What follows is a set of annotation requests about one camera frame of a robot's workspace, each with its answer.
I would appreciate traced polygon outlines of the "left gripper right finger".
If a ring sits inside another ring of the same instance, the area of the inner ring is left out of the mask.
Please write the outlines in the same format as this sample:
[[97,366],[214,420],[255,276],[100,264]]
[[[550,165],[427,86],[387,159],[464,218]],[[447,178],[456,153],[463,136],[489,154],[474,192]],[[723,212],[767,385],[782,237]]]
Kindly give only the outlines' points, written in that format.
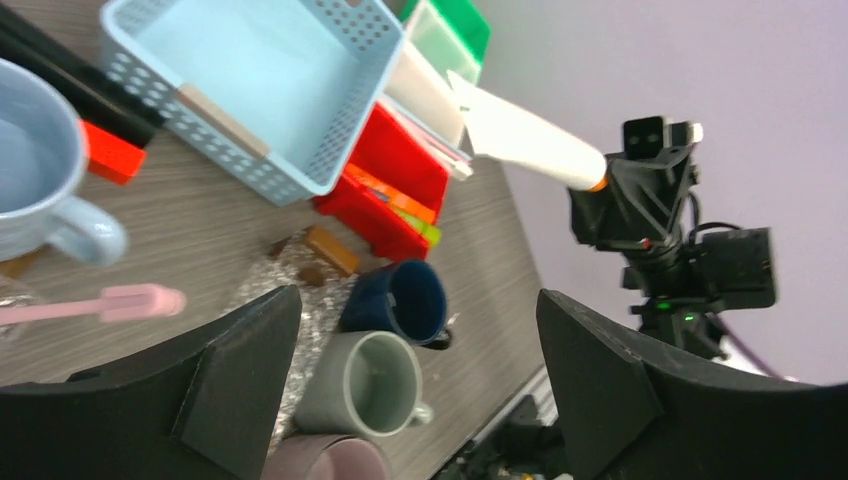
[[541,290],[536,319],[576,479],[843,479],[847,388],[733,369]]

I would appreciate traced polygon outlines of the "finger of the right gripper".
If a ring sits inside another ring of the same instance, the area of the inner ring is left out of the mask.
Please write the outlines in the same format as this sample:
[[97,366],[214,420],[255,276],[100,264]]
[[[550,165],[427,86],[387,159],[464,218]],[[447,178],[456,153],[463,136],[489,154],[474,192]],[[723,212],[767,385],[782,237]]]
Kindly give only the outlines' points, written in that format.
[[613,249],[604,234],[608,210],[614,207],[614,194],[609,186],[598,191],[569,189],[571,200],[571,231],[579,244],[595,249]]
[[606,226],[621,249],[666,247],[675,242],[681,204],[692,186],[693,145],[672,146],[648,160],[607,156],[613,207]]

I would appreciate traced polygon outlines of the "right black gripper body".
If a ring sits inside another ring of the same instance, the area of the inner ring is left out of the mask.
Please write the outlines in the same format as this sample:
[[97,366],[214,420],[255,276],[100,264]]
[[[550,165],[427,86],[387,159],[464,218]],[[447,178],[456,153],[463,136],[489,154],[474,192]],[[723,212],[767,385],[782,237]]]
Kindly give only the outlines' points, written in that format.
[[645,298],[638,332],[707,360],[725,359],[720,314],[777,301],[771,229],[700,225],[669,247],[624,254],[622,287]]

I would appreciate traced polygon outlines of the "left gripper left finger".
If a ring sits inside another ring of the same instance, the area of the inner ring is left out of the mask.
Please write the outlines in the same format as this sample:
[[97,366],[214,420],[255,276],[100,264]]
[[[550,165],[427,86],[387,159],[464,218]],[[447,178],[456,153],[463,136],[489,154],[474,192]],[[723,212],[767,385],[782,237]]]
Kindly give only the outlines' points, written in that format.
[[276,288],[62,383],[1,390],[5,479],[257,479],[302,303]]

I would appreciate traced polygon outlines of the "mauve mug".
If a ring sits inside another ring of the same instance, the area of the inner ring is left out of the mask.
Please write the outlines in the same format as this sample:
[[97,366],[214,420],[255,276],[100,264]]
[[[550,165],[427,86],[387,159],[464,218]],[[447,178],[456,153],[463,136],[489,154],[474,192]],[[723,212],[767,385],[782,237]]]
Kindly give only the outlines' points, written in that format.
[[281,441],[265,462],[261,479],[390,480],[382,450],[351,435],[297,435]]

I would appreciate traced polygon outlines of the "orange cap toothpaste tube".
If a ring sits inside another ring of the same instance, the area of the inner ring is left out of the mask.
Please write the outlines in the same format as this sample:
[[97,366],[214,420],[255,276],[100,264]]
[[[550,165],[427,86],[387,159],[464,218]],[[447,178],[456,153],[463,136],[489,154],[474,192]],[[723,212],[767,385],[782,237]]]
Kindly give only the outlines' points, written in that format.
[[474,156],[518,165],[576,191],[607,185],[607,161],[597,148],[449,71]]

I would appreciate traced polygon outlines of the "pink toothbrush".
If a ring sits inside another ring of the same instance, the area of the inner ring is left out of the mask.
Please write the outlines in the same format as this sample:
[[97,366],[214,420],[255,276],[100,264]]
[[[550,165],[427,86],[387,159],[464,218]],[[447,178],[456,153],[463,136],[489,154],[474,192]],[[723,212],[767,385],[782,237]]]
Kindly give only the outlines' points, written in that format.
[[1,325],[96,315],[102,323],[170,317],[187,304],[185,294],[158,284],[135,284],[104,288],[100,297],[65,303],[1,308]]

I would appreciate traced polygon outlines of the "grey mug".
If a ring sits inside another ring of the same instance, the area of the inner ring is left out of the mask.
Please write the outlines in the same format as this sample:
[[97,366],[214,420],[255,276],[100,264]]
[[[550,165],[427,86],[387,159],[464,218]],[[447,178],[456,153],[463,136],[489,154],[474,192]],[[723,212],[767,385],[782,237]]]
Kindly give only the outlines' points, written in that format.
[[306,433],[389,437],[429,424],[423,376],[412,347],[386,331],[332,336],[293,418]]

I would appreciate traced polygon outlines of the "green toothpaste tube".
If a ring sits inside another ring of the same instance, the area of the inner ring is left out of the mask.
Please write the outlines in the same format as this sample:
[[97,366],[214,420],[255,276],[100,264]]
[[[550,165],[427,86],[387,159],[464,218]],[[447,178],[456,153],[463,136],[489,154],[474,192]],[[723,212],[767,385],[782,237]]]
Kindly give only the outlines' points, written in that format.
[[397,207],[392,207],[393,212],[402,218],[408,225],[412,227],[420,236],[422,236],[430,247],[437,246],[442,238],[442,231],[435,225],[426,223],[424,220],[417,218]]

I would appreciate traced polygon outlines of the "dark blue mug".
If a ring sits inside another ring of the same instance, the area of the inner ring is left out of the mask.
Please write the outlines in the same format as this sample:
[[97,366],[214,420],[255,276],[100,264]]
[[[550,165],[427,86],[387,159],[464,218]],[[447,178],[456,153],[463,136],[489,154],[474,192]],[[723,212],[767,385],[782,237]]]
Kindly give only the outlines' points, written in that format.
[[344,332],[382,330],[431,350],[452,346],[448,301],[435,270],[410,259],[360,275],[338,322]]

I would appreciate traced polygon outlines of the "light blue mug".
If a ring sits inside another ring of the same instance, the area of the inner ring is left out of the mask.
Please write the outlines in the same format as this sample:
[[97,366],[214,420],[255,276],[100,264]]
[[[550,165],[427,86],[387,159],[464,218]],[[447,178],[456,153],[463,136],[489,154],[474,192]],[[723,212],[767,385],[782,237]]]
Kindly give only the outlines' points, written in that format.
[[1,63],[1,258],[49,245],[109,266],[127,250],[124,227],[77,190],[88,143],[76,110],[34,73]]

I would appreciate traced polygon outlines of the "clear acrylic toothbrush holder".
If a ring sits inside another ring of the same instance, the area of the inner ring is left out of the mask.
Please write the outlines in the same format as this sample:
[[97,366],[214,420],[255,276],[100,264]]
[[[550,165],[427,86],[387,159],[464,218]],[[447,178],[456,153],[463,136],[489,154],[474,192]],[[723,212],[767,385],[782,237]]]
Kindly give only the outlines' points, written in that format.
[[[27,285],[1,276],[1,307],[24,307],[34,305],[39,301],[35,292]],[[27,324],[10,324],[1,326],[1,349],[11,347],[26,331]]]

